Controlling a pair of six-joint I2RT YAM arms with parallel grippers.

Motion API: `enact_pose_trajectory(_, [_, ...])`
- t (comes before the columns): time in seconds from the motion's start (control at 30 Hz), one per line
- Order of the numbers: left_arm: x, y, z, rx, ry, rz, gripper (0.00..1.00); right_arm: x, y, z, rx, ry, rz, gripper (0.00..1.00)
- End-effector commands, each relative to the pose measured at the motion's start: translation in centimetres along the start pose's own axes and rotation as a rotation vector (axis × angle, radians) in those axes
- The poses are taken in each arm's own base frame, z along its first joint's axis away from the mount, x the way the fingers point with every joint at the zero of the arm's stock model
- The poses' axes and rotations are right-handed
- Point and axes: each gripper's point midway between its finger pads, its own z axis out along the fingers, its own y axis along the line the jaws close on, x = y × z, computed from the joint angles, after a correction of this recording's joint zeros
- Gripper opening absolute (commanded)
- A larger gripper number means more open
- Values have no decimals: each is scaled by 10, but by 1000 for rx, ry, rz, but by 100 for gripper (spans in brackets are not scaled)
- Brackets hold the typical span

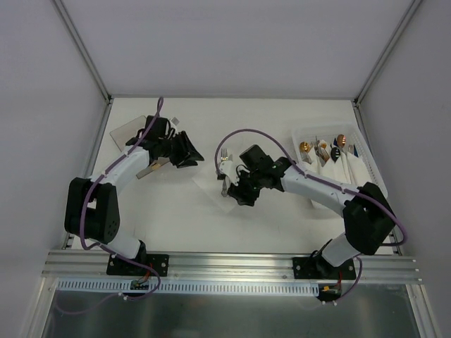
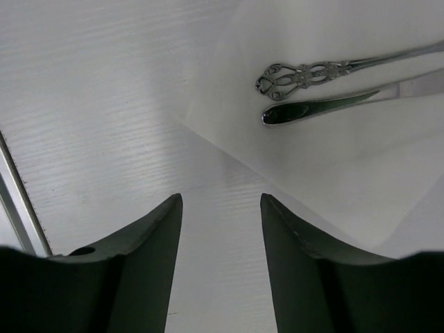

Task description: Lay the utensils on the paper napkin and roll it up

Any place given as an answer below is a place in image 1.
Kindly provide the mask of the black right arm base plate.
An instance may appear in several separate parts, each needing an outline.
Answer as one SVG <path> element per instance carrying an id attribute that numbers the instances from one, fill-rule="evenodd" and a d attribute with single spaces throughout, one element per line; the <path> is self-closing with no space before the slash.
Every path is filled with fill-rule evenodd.
<path id="1" fill-rule="evenodd" d="M 294 257 L 292 270 L 296 280 L 355 280 L 357 277 L 352 259 L 334 267 L 320 256 Z"/>

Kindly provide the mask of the white paper napkin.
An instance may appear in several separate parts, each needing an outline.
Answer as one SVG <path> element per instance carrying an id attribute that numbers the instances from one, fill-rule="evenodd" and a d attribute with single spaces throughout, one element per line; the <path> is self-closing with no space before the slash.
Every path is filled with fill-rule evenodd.
<path id="1" fill-rule="evenodd" d="M 223 180 L 217 179 L 213 166 L 203 167 L 192 180 L 224 213 L 231 212 L 237 206 L 231 197 L 222 195 Z"/>

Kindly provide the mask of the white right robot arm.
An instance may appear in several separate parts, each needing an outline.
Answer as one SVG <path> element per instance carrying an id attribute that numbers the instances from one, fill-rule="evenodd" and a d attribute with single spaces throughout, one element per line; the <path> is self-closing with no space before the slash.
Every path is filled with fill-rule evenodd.
<path id="1" fill-rule="evenodd" d="M 292 159 L 273 160 L 253 145 L 240 155 L 244 166 L 221 161 L 218 171 L 230 185 L 228 195 L 241 206 L 253 206 L 262 189 L 304 196 L 339 215 L 345 230 L 313 254 L 304 269 L 323 278 L 339 273 L 341 265 L 361 254 L 372 256 L 395 227 L 395 216 L 379 187 L 357 187 L 300 168 Z"/>

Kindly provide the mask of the plain silver knife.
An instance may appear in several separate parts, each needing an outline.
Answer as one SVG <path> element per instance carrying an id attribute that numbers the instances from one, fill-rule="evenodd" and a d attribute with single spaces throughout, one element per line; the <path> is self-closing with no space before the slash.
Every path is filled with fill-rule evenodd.
<path id="1" fill-rule="evenodd" d="M 222 188 L 221 188 L 221 196 L 227 197 L 228 196 L 228 179 L 224 179 L 222 182 Z"/>

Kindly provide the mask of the ornate silver fork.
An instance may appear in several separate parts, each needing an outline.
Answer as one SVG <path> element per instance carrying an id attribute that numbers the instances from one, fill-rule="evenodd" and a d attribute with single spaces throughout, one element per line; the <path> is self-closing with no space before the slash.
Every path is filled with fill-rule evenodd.
<path id="1" fill-rule="evenodd" d="M 233 166 L 233 157 L 232 154 L 228 151 L 227 148 L 221 149 L 220 162 L 218 164 L 219 170 L 221 172 L 225 172 L 230 170 Z"/>

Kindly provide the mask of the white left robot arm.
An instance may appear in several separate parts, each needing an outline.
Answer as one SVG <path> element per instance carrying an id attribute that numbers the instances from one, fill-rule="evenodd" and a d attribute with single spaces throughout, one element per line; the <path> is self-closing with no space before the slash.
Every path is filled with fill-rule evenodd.
<path id="1" fill-rule="evenodd" d="M 130 274 L 143 273 L 147 267 L 145 244 L 120 231 L 118 195 L 138 173 L 161 158 L 177 168 L 196 166 L 204 160 L 186 131 L 177 131 L 167 118 L 150 115 L 113 163 L 96 175 L 70 182 L 66 232 L 78 236 L 84 249 L 102 246 L 122 256 L 123 267 Z"/>

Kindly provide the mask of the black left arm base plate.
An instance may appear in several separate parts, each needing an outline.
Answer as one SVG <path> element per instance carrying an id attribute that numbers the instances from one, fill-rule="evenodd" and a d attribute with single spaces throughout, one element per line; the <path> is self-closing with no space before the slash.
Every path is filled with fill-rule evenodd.
<path id="1" fill-rule="evenodd" d="M 166 277 L 169 268 L 168 254 L 148 253 L 147 257 L 142 262 L 129 263 L 119 257 L 109 256 L 109 261 L 106 267 L 106 274 L 110 276 L 140 276 L 143 277 L 147 273 L 154 276 L 154 273 L 149 271 L 144 266 L 152 268 L 160 277 Z"/>

